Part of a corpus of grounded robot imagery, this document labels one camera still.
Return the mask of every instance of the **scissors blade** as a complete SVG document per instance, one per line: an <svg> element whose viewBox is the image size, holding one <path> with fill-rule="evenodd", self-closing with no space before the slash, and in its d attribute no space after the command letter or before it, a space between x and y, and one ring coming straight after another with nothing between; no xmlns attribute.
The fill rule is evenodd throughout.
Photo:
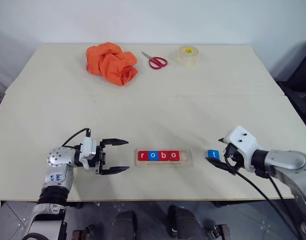
<svg viewBox="0 0 306 240"><path fill-rule="evenodd" d="M147 53L142 52L146 57L148 57L149 59L152 59L153 57L148 55Z"/></svg>

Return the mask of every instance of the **red scissors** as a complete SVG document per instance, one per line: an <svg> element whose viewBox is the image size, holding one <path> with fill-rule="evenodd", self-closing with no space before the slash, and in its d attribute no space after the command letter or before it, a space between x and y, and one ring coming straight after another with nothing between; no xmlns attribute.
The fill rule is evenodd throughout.
<svg viewBox="0 0 306 240"><path fill-rule="evenodd" d="M164 58L158 57L158 56L150 56L147 53L142 52L146 57L149 58L148 64L153 69L161 69L162 67L167 65L167 61Z"/></svg>

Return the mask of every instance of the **orange cloth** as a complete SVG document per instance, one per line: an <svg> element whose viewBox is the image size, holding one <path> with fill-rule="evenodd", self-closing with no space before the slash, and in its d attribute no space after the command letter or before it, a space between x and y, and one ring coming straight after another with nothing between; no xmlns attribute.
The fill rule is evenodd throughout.
<svg viewBox="0 0 306 240"><path fill-rule="evenodd" d="M122 52L119 45L106 42L91 46L86 51L86 70L91 74L103 75L110 82L123 86L137 74L133 67L136 57L130 52Z"/></svg>

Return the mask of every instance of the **white wall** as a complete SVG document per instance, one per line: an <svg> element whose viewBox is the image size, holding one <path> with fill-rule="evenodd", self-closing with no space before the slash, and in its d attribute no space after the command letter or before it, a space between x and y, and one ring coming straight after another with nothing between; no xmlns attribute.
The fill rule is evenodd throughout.
<svg viewBox="0 0 306 240"><path fill-rule="evenodd" d="M282 80L306 53L306 0L0 0L0 90L38 44L252 44Z"/></svg>

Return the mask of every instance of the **black cable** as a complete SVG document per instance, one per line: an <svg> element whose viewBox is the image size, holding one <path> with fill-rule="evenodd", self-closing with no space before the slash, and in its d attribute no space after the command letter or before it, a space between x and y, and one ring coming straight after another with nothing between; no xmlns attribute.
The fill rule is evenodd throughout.
<svg viewBox="0 0 306 240"><path fill-rule="evenodd" d="M272 185L274 186L274 188L275 188L276 192L278 193L279 197L281 198L282 204L284 205L284 208L286 209L287 214L289 215L291 221L293 222L293 225L295 226L295 229L296 229L298 235L300 236L299 238L300 238L301 240L303 240L303 236L301 235L301 230L299 229L298 225L296 224L295 218L294 218L292 212L290 211L289 207L286 205L285 199L283 198L281 192L279 191L279 189L278 189L276 183L275 183L274 180L271 178L271 176L269 176L268 178L269 178L269 180L271 181Z"/></svg>
<svg viewBox="0 0 306 240"><path fill-rule="evenodd" d="M23 237L22 240L27 240L27 239L30 239L30 238L36 239L36 240L49 240L44 235L39 234L39 233L35 233L35 232L31 232L31 233L25 235L25 237Z"/></svg>
<svg viewBox="0 0 306 240"><path fill-rule="evenodd" d="M279 209L273 204L273 202L252 182L250 181L247 177L245 177L244 175L242 175L241 173L239 173L237 170L235 170L233 168L233 166L230 165L230 163L228 162L227 157L225 158L225 162L227 167L233 171L235 174L237 174L238 176L240 176L242 179L244 179L246 182L248 182L254 189L256 189L266 200L267 202L273 207L273 209L278 213L278 215L281 217L281 219L284 221L284 223L288 226L288 228L292 231L292 233L297 237L300 238L300 240L302 240L302 236L297 236L296 232L293 230L293 228L289 225L289 223L286 221L286 219L284 218L284 216L282 215L282 213L279 211Z"/></svg>
<svg viewBox="0 0 306 240"><path fill-rule="evenodd" d="M74 146L68 146L68 145L65 145L65 146L62 146L62 147L71 148L71 149L74 149L74 148L75 148Z"/></svg>
<svg viewBox="0 0 306 240"><path fill-rule="evenodd" d="M66 140L66 142L64 142L62 144L62 147L64 147L69 141L72 140L72 138L74 138L76 135L79 135L80 133L86 131L86 136L89 137L90 136L90 129L89 128L83 128L82 130L78 131L77 133L75 133L74 135L72 135L68 140Z"/></svg>

